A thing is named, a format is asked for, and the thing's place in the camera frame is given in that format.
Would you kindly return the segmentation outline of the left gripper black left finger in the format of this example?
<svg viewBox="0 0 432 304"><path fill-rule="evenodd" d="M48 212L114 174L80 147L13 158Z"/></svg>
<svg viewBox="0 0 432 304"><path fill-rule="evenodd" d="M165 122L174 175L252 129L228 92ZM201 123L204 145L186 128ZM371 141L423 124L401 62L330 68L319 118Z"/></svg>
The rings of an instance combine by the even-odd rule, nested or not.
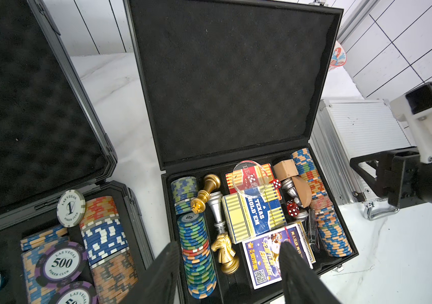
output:
<svg viewBox="0 0 432 304"><path fill-rule="evenodd" d="M180 246L176 241L170 242L121 303L174 303L180 259Z"/></svg>

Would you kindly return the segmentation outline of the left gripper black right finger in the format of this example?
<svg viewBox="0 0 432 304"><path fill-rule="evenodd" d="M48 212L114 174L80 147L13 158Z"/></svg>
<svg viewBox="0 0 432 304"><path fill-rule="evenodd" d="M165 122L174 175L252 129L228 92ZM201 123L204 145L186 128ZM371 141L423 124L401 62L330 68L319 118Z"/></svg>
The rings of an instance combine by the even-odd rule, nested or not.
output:
<svg viewBox="0 0 432 304"><path fill-rule="evenodd" d="M340 303L292 244L281 244L279 265L285 303Z"/></svg>

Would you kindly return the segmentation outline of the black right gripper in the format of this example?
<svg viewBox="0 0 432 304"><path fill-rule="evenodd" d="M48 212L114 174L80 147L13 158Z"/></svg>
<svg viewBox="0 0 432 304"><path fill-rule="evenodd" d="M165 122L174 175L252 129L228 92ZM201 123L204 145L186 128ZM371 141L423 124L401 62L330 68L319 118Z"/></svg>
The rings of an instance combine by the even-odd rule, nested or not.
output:
<svg viewBox="0 0 432 304"><path fill-rule="evenodd" d="M401 148L350 160L350 167L380 198L399 209L432 203L432 162L417 148Z"/></svg>

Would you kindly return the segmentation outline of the silver aluminium poker case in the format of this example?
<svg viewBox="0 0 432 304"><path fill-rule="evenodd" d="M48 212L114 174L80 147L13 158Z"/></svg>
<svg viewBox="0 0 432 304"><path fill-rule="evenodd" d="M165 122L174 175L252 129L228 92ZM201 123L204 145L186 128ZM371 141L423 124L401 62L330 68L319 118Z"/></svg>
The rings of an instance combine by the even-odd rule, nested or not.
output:
<svg viewBox="0 0 432 304"><path fill-rule="evenodd" d="M410 146L387 100L321 100L310 143L337 204L362 205L368 220L398 213L350 167L352 158Z"/></svg>

